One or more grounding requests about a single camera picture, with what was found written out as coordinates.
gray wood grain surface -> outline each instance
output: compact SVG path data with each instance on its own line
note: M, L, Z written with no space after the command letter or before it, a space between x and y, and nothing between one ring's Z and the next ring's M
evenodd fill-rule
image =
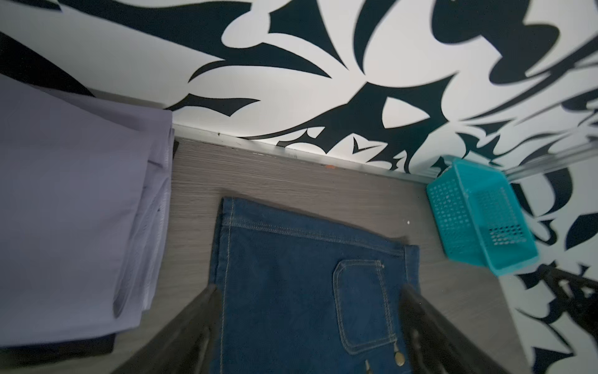
M141 326L119 334L110 355L10 372L108 373L147 343L207 284L223 196L241 196L419 245L422 294L507 370L530 372L498 280L487 269L446 259L424 185L186 140L181 140L174 161L158 288Z

denim back pocket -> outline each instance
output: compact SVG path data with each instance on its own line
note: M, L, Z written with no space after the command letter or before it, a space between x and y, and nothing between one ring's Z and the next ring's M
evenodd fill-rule
M349 354L396 341L383 270L378 260L343 260L334 269L338 330Z

yellow stitching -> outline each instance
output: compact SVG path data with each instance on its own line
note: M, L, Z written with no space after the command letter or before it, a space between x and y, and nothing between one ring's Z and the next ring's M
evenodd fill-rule
M391 337L393 335L393 327L392 327L392 317L390 316L390 306L388 302L388 294L386 293L386 284L384 282L384 277L382 274L382 263L377 261L378 266L376 266L376 272L378 273L378 280L380 282L380 288L382 289L382 297L384 297L384 314L386 317L386 328L388 329L388 336Z
M233 222L233 215L234 215L234 199L232 200L232 206L230 209L230 222ZM222 363L224 362L224 306L226 305L226 284L228 281L228 259L230 257L230 232L232 231L233 227L231 225L228 226L228 246L226 250L226 270L224 271L224 290L222 291L222 326L220 327L220 374L222 374L224 369L222 368Z
M253 230L259 230L259 231L265 231L265 232L271 232L271 233L277 233L277 234L294 235L294 236L298 236L301 238L307 238L307 239L321 239L321 240L325 240L325 241L333 242L333 243L355 245L357 247L367 248L369 250L374 250L374 251L380 251L380 252L390 254L392 256L397 256L397 257L401 257L401 255L403 254L402 251L392 251L392 250L387 250L383 247L373 247L371 245L365 244L361 241L357 241L354 239L345 240L345 239L342 239L342 238L339 238L336 236L324 236L321 234L307 232L304 230L287 229L284 227L277 227L277 226L271 226L271 225L265 225L265 224L248 225L248 224L243 224L243 223L236 223L234 225L232 225L232 224L230 224L230 225L234 226L234 227L240 227L243 229L253 229Z

black folded fabric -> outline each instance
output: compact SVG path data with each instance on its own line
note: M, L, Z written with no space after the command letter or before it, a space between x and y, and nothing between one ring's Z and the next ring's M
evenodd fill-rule
M69 358L109 354L114 349L116 334L69 342L24 345L0 350L2 367L53 363Z

folded clothes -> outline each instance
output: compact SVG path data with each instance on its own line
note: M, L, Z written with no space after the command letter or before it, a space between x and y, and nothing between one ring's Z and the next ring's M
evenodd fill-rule
M222 292L210 372L410 373L398 305L418 268L415 245L227 197L210 261Z
M164 251L172 113L0 75L0 346L139 325Z

